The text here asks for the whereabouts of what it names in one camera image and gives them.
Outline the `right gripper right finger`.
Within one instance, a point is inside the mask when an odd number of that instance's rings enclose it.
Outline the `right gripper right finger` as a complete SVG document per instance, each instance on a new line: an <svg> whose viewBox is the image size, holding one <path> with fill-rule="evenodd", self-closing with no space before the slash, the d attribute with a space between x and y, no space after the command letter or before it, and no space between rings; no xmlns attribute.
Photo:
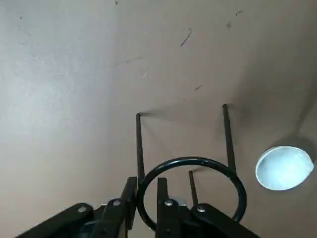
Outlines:
<svg viewBox="0 0 317 238"><path fill-rule="evenodd" d="M257 238L258 235L207 203L189 209L168 196L167 179L158 179L157 238Z"/></svg>

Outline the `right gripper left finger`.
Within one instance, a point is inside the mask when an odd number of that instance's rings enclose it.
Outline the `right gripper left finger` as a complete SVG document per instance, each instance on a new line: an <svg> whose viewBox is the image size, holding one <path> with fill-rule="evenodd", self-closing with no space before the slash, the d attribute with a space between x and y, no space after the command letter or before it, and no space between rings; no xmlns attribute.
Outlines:
<svg viewBox="0 0 317 238"><path fill-rule="evenodd" d="M94 209L77 203L18 235L19 238L126 238L136 211L137 178L129 177L119 198Z"/></svg>

